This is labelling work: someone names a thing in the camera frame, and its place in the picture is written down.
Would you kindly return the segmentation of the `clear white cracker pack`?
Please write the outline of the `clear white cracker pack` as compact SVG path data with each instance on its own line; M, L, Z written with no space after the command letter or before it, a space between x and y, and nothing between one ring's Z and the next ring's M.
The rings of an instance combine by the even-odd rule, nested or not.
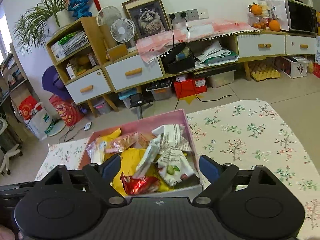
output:
M95 141L88 144L86 151L91 160L91 163L101 165L105 159L105 146L106 141L101 138L97 138Z

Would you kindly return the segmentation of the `small yellow snack pack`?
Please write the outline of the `small yellow snack pack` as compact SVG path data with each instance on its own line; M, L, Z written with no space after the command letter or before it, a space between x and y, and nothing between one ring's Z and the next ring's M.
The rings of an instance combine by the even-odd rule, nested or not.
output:
M125 190L123 188L123 184L120 179L120 175L124 173L126 176L132 176L134 175L136 171L136 167L141 161L146 149L143 148L128 148L121 154L121 168L119 172L114 177L111 185L113 188L118 191L121 195L127 196L125 193ZM160 186L156 192L167 192L167 191L174 191L174 187L170 187L168 184L165 183L163 178L159 175L158 171L156 170L155 166L152 164L147 173L146 176L154 176L160 180Z

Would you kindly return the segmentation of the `large yellow snack bag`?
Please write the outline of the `large yellow snack bag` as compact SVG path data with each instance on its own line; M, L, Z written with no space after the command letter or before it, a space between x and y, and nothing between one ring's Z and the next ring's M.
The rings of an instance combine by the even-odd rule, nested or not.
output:
M113 132L108 131L100 131L99 136L95 140L96 142L111 142L112 140L121 136L121 129L117 128Z

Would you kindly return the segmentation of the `floral tablecloth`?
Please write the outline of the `floral tablecloth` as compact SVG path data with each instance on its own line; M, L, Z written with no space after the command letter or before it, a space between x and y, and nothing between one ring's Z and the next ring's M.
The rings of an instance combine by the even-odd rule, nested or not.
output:
M319 237L319 173L294 132L262 100L241 100L187 115L197 156L241 169L265 165L305 209L299 239Z

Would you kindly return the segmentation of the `white green snack bag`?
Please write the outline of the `white green snack bag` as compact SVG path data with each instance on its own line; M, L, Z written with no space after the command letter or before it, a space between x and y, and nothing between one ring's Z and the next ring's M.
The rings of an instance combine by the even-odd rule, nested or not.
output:
M173 187L195 174L185 154L192 153L189 141L183 136L185 127L179 124L162 125L151 131L155 136L136 167L133 178L146 175L152 164L165 183Z

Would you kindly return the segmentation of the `red gift bag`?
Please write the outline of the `red gift bag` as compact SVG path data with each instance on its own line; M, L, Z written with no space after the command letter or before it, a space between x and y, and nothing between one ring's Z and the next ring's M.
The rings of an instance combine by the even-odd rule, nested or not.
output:
M49 102L68 127L76 125L84 117L72 99L62 99L58 95L52 95Z

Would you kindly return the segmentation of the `red storage box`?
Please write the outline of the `red storage box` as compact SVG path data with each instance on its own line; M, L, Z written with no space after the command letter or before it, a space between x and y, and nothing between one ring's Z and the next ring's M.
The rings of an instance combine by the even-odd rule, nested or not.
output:
M178 99L201 94L207 91L205 78L190 78L184 81L174 81L174 89Z

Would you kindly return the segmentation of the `clear plastic storage bin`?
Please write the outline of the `clear plastic storage bin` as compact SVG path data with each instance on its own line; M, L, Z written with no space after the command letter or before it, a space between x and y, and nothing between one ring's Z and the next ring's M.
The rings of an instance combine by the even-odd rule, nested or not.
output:
M209 85L212 88L218 88L218 87L233 83L234 82L234 72L235 72L235 70L231 70L228 72L215 74L215 75L208 77Z

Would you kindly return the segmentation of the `yellow egg tray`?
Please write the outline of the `yellow egg tray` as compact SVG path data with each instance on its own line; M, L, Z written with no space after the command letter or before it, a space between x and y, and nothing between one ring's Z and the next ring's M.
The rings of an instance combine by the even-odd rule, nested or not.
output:
M248 66L251 77L257 82L281 77L281 73L266 61L249 62Z

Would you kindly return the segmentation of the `black open box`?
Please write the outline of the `black open box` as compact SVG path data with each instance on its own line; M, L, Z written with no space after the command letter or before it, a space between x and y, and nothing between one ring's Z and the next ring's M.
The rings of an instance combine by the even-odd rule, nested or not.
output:
M195 57L186 43L179 43L162 55L162 64L167 74L177 74L195 67Z

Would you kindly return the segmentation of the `wooden shelf cabinet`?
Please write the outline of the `wooden shelf cabinet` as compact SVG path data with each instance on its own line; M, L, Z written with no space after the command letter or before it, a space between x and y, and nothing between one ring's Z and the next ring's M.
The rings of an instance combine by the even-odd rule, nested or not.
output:
M110 98L115 92L105 69L110 62L95 17L82 17L58 31L46 43L46 48L76 105L88 104L96 116L93 101L101 97L111 109L119 111Z

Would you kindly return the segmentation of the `pink cloth runner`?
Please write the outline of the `pink cloth runner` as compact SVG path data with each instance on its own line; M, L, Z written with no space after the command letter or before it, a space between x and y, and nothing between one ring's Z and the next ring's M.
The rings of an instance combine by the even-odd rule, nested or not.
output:
M137 51L145 63L165 57L181 43L207 41L242 33L259 33L248 23L230 20L199 20L184 28L165 31L139 39Z

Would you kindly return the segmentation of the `white desk fan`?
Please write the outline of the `white desk fan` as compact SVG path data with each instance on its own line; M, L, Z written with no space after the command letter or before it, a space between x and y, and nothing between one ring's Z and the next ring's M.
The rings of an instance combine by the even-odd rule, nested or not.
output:
M128 52L137 50L135 41L136 26L132 20L128 18L115 20L111 25L110 32L115 41L128 45Z

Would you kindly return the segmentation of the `orange fruit lower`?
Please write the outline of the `orange fruit lower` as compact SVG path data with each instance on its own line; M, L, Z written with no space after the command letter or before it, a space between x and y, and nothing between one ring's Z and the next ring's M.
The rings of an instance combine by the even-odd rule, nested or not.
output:
M280 31L280 23L277 20L270 20L268 27L271 31Z

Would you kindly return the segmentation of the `orange fruit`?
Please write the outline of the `orange fruit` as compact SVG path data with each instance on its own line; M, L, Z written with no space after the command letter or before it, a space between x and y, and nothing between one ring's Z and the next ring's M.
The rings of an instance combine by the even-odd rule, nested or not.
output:
M270 20L268 27L271 31L280 31L280 23L277 20Z
M262 7L259 4L253 3L248 6L249 12L253 15L260 16L263 13Z

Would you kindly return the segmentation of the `orange fruit upper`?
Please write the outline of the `orange fruit upper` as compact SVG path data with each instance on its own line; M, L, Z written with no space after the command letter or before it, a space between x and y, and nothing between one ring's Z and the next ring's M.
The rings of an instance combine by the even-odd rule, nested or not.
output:
M262 7L259 4L253 3L248 6L249 12L253 15L260 16L263 13Z

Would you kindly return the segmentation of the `potted spider plant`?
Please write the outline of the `potted spider plant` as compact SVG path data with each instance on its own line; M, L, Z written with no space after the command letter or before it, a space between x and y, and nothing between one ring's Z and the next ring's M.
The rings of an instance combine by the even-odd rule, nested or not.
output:
M37 5L28 9L15 22L13 36L17 40L17 48L22 54L31 52L32 48L44 46L49 29L47 20L61 26L57 13L67 9L67 0L40 0Z

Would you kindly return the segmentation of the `framed cat picture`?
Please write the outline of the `framed cat picture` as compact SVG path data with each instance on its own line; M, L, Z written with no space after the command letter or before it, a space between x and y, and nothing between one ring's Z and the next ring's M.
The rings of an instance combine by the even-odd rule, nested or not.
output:
M122 6L136 26L138 39L170 30L161 0L129 0Z

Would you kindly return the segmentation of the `blue stitch plush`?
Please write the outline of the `blue stitch plush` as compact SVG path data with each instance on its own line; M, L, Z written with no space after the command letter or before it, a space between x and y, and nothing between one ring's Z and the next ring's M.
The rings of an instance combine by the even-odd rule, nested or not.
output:
M72 17L76 20L82 17L91 17L92 13L89 11L89 1L90 0L70 0L67 10L72 12Z

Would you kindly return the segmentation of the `black microwave oven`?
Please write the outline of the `black microwave oven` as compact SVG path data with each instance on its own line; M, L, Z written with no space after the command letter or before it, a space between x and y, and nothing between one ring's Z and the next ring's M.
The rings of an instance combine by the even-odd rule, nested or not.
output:
M312 7L292 0L267 0L267 6L282 31L317 32L317 15Z

